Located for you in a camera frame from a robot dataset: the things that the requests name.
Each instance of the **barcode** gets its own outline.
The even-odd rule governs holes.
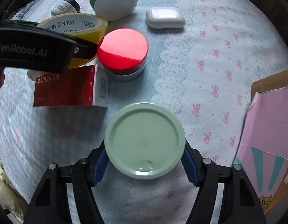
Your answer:
[[[100,98],[106,99],[107,80],[100,75]]]
[[[63,11],[63,10],[65,9],[65,7],[62,6],[62,5],[58,5],[57,8],[58,8],[60,11]]]

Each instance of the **light green lid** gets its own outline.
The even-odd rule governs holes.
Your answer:
[[[170,172],[184,147],[185,133],[179,119],[152,103],[124,107],[112,117],[105,133],[111,163],[135,179],[155,179]]]

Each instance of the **black bottle cap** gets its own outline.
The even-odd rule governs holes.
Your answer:
[[[75,0],[63,0],[63,1],[70,3],[76,9],[77,12],[80,12],[81,7]]]

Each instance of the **teal stripe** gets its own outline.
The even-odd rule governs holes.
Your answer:
[[[242,162],[237,157],[235,157],[233,164],[239,164],[243,168],[243,170],[245,171],[245,168],[243,167]]]
[[[255,164],[257,188],[258,188],[258,192],[261,192],[263,188],[263,152],[253,147],[251,147],[251,151],[252,151],[254,164]]]
[[[278,178],[279,173],[281,171],[281,167],[283,165],[283,162],[284,162],[284,158],[282,158],[280,156],[276,156],[275,163],[273,166],[273,173],[271,175],[271,179],[270,179],[269,186],[268,186],[269,190],[273,189],[273,186],[276,183],[276,179]]]

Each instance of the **round container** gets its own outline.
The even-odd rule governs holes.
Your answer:
[[[45,71],[34,71],[34,70],[28,70],[27,76],[31,81],[36,81],[36,78],[41,77],[43,75],[49,74],[49,72]]]
[[[107,21],[122,19],[131,14],[138,0],[89,0],[95,14]]]
[[[148,41],[133,29],[114,30],[100,41],[97,57],[110,76],[131,81],[141,75],[148,53]]]
[[[51,16],[56,16],[64,13],[78,13],[80,6],[75,0],[62,0],[51,11]]]
[[[118,111],[105,133],[111,163],[135,179],[155,179],[170,172],[185,148],[181,122],[166,108],[152,103],[131,104]]]

